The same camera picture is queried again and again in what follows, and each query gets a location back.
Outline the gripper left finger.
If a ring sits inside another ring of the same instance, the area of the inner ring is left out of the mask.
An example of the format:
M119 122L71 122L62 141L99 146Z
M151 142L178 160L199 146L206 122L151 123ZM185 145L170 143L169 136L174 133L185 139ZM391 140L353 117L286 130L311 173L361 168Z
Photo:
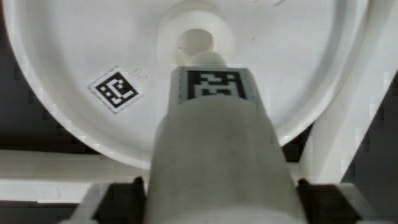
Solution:
M144 224L144 179L94 184L71 217L58 224Z

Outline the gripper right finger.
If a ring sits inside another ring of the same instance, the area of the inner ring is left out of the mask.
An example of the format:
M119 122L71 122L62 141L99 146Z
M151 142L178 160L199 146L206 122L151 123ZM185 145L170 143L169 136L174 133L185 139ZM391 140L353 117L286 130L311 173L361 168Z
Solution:
M309 224L385 224L352 183L313 184L300 179L297 193Z

